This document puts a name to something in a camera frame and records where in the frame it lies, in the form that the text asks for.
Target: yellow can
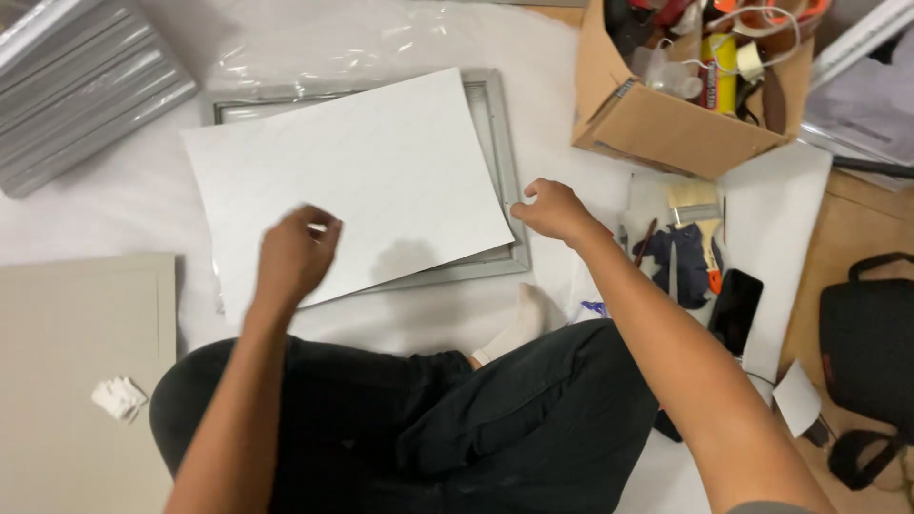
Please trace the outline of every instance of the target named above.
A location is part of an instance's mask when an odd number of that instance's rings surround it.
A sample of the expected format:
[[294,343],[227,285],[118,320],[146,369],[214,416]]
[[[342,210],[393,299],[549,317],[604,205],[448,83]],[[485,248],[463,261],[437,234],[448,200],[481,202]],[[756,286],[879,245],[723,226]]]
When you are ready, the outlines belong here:
[[701,61],[707,66],[698,71],[705,88],[698,104],[709,111],[728,113],[737,110],[737,42],[727,34],[712,34],[701,42]]

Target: left hand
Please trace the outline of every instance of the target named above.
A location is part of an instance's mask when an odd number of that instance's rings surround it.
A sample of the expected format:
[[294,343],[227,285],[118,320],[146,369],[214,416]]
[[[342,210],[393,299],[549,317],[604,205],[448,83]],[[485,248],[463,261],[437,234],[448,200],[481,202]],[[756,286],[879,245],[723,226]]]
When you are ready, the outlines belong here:
[[[327,230],[309,224],[325,225]],[[255,303],[291,313],[327,275],[342,229],[342,221],[306,205],[268,230],[260,246]]]

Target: black pants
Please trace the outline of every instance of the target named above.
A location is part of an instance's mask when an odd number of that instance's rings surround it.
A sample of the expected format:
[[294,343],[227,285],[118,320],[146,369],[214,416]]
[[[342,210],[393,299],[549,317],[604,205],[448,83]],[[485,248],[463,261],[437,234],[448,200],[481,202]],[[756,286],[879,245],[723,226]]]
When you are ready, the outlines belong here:
[[[152,398],[172,475],[234,340],[198,349]],[[615,325],[564,327],[477,371],[290,337],[271,511],[612,512],[657,401]]]

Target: white paper scrap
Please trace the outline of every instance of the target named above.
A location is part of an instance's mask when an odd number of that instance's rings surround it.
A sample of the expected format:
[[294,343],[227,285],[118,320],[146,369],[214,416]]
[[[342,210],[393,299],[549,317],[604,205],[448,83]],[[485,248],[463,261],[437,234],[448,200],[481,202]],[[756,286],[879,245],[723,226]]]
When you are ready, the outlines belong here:
[[129,377],[103,380],[95,386],[92,401],[118,421],[130,423],[149,401]]
[[791,364],[784,379],[774,388],[774,400],[793,437],[801,436],[813,426],[822,411],[822,397],[809,381],[799,360]]
[[345,224],[334,265],[302,306],[514,240],[458,69],[181,135],[230,323],[252,298],[262,233],[302,203]]

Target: black bag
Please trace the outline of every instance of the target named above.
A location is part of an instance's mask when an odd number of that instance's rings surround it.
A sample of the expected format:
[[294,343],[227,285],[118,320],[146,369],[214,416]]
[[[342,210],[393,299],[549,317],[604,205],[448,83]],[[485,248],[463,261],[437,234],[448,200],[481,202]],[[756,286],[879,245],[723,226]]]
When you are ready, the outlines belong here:
[[[896,435],[855,430],[835,443],[828,466],[852,490],[867,487],[905,444],[914,443],[914,281],[861,281],[860,273],[914,255],[864,259],[848,282],[822,291],[819,345],[828,394],[840,407],[890,423]],[[860,468],[857,459],[876,441],[886,448]]]

